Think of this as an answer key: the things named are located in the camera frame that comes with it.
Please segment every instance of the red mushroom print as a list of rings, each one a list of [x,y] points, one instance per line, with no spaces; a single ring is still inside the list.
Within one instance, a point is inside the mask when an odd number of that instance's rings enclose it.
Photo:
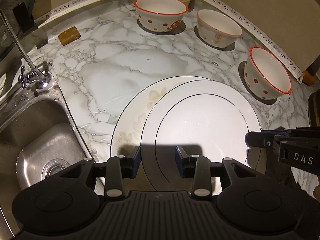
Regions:
[[[173,24],[171,24],[167,30],[172,31],[175,27],[177,27],[179,25],[179,23],[181,22],[181,20],[175,21]]]
[[[217,40],[220,40],[220,39],[222,38],[222,36],[221,36],[220,34],[216,34],[216,35],[215,35],[215,38],[216,38]]]

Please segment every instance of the stacked plates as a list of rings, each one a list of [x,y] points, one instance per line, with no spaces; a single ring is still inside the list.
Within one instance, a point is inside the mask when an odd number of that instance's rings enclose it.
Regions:
[[[255,169],[265,166],[265,158],[245,144],[250,131],[260,131],[260,125],[238,91],[201,77],[172,77],[145,88],[127,105],[113,133],[110,155],[128,155],[139,145],[143,169],[156,190],[190,191],[192,179],[180,177],[175,146],[182,145],[188,155],[213,162],[231,157]],[[220,193],[220,180],[212,178],[212,183],[213,193]]]

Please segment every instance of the beige wall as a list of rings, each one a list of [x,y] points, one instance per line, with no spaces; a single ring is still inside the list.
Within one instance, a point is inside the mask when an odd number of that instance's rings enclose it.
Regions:
[[[37,0],[37,18],[70,0]],[[222,0],[262,29],[305,70],[320,54],[320,0]]]

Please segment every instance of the sink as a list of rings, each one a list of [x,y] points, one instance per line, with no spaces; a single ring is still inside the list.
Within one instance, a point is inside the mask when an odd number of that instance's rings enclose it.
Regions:
[[[91,157],[52,78],[47,88],[19,88],[0,106],[0,240],[20,227],[11,212],[26,187]],[[97,181],[96,190],[103,195]]]

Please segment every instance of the chrome faucet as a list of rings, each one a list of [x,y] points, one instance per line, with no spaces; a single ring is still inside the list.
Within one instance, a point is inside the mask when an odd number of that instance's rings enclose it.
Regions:
[[[42,73],[38,69],[38,67],[36,67],[33,64],[32,60],[30,59],[28,54],[23,49],[17,35],[15,34],[14,30],[12,29],[12,26],[11,26],[7,16],[5,15],[4,11],[1,8],[0,8],[0,18],[3,21],[5,28],[10,33],[14,44],[17,46],[21,55],[23,56],[23,58],[25,59],[25,61],[28,63],[28,65],[31,68],[31,71],[29,73],[25,74],[26,67],[25,66],[21,67],[21,75],[18,78],[18,83],[22,85],[23,89],[25,89],[27,87],[27,83],[31,84],[34,82],[36,83],[37,89],[45,88],[51,80],[51,75],[48,72]]]

